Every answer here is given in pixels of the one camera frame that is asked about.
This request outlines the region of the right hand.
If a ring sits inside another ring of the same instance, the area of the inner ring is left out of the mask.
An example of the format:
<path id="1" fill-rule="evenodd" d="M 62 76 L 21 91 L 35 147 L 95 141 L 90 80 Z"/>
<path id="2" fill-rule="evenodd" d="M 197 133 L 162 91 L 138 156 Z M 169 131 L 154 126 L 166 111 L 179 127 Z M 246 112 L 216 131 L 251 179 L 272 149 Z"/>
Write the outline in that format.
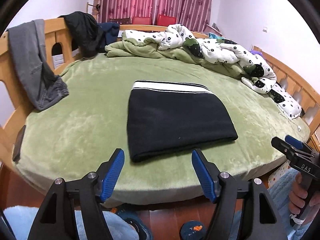
<path id="1" fill-rule="evenodd" d="M 300 214 L 302 208 L 305 206 L 305 199 L 308 195 L 307 191 L 302 188 L 301 183 L 302 174 L 298 172 L 289 194 L 289 211 L 294 215 Z M 311 211 L 308 219 L 313 220 L 319 211 L 319 191 L 313 194 L 309 206 L 311 207 Z"/>

